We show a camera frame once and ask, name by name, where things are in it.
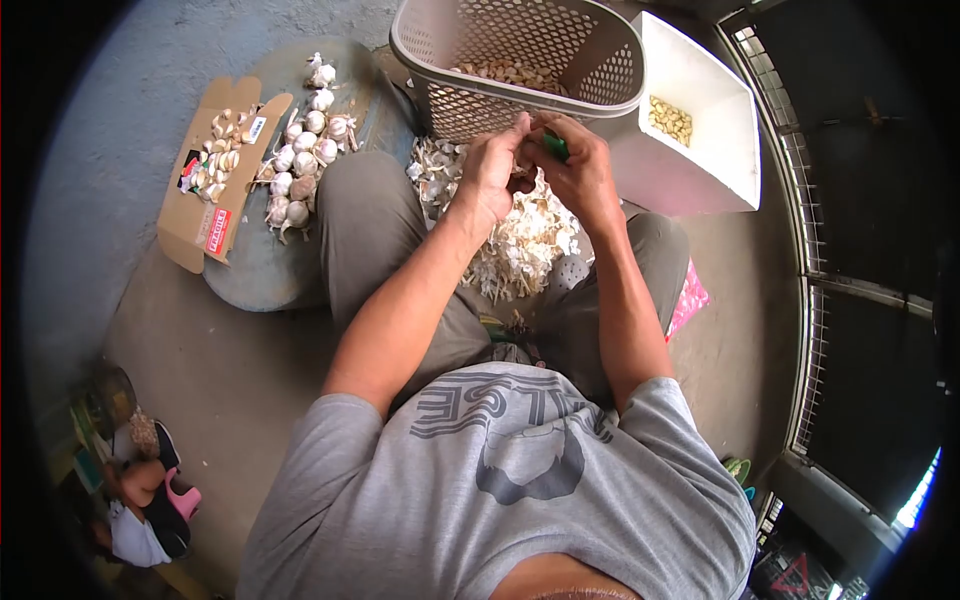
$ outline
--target perforated basket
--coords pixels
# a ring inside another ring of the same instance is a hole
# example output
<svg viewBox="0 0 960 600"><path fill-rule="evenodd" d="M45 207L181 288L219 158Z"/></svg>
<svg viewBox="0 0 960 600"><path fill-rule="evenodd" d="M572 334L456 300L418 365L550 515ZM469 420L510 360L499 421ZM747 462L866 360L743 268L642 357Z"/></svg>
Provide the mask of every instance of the perforated basket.
<svg viewBox="0 0 960 600"><path fill-rule="evenodd" d="M643 91L636 30L587 0L404 0L390 45L410 69L428 129L458 143L509 127L522 110L622 116ZM502 59L550 67L569 97L449 70Z"/></svg>

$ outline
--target cardboard lid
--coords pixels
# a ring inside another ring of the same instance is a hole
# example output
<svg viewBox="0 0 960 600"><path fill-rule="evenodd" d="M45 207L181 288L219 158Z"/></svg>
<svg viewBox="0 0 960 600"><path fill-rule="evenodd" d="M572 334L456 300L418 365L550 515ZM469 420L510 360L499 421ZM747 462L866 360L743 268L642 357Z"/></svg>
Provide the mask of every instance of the cardboard lid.
<svg viewBox="0 0 960 600"><path fill-rule="evenodd" d="M217 203L204 201L194 192L180 190L184 167L203 149L204 142L213 138L211 123L215 116L230 108L233 111L230 122L236 125L236 115L249 113L251 105L259 101L260 80L256 77L241 78L236 85L232 84L230 77L213 80L200 100L200 107L177 154L163 197L163 208L156 220L156 237L163 253L191 273L204 270L204 254L229 265L227 252L233 247L233 238L247 201L247 183L256 175L293 95L278 94L239 126L242 132L252 132L255 142L244 144L239 150L240 162L230 172L227 187Z"/></svg>

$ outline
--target pink plastic bag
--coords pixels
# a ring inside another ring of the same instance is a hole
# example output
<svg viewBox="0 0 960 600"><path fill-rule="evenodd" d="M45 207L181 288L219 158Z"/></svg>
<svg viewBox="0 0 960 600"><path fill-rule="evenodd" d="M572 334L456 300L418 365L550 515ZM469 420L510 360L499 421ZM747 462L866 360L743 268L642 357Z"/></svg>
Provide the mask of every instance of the pink plastic bag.
<svg viewBox="0 0 960 600"><path fill-rule="evenodd" d="M677 300L677 308L673 311L670 326L666 329L666 341L677 332L681 325L689 321L698 310L710 304L710 296L704 286L700 285L697 270L693 268L693 259L686 263L686 279L684 288Z"/></svg>

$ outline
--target white styrofoam box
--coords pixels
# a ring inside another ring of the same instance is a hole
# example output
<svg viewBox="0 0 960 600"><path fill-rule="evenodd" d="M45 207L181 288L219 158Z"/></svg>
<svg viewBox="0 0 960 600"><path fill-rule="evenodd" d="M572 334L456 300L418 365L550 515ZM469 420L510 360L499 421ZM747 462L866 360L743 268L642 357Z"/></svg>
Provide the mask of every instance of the white styrofoam box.
<svg viewBox="0 0 960 600"><path fill-rule="evenodd" d="M637 110L597 119L620 197L667 216L757 210L760 137L754 94L699 44L648 12L631 23L646 57ZM690 147L650 125L650 96L693 118Z"/></svg>

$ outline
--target concrete floor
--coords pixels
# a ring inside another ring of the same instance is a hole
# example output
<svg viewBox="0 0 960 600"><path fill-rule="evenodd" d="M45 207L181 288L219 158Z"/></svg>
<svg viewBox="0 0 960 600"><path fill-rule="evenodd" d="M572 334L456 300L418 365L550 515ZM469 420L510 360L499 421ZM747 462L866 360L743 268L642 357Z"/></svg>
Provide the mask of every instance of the concrete floor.
<svg viewBox="0 0 960 600"><path fill-rule="evenodd" d="M782 447L800 335L790 221L765 146L762 166L760 211L681 220L711 302L669 345L704 438L721 458L751 458L760 486ZM248 531L335 344L325 308L233 308L156 241L134 272L105 355L167 424L183 479L204 495L184 564L216 591L233 589Z"/></svg>

